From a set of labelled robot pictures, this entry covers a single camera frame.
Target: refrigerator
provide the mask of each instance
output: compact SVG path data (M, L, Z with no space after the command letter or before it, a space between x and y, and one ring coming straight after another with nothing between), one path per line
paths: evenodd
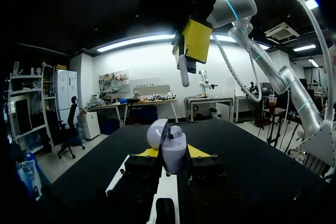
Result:
M55 87L57 98L57 109L59 119L63 123L68 124L68 116L70 107L72 105L71 98L76 96L77 93L77 72L68 70L56 70L55 72ZM76 107L75 116L73 117L74 125L77 123L77 115L79 114L79 107Z

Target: white drawer unit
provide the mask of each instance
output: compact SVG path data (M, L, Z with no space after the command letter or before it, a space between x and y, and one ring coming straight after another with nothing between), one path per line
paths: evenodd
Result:
M77 120L79 126L83 128L87 139L93 139L100 134L96 112L88 112L86 115L78 115Z

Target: air conditioning vent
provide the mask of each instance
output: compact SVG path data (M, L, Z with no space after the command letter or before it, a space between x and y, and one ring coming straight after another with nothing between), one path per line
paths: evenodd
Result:
M287 25L285 22L282 22L281 24L269 29L265 32L266 37L272 37L277 40L287 39L291 36L299 37L300 35L294 31L289 25Z

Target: black tabletop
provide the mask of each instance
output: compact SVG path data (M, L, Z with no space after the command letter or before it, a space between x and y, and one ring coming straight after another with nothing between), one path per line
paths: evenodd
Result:
M295 197L320 178L284 153L224 120L182 123L187 142L208 154L217 154L229 183L242 192L247 204L257 200ZM93 212L97 188L106 189L125 157L150 148L149 125L125 126L108 136L63 173L51 186L70 208Z

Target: black chair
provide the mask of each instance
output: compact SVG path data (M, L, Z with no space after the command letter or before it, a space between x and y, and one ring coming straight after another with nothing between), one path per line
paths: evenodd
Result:
M68 126L70 127L69 129L65 128L65 123L62 123L63 121L59 121L59 126L60 126L60 139L64 140L64 144L61 145L61 150L58 152L58 157L61 159L61 153L66 149L69 148L70 153L72 154L72 158L76 158L76 156L72 153L71 150L71 146L82 146L83 150L85 150L85 146L83 146L80 143L75 143L75 142L71 142L70 139L74 138L77 136L77 131L75 129L74 126L74 117L75 117L75 111L76 111L76 107L77 107L77 103L78 103L78 99L76 97L72 97L71 98L71 108L70 108L70 112L69 112L69 116L68 116Z

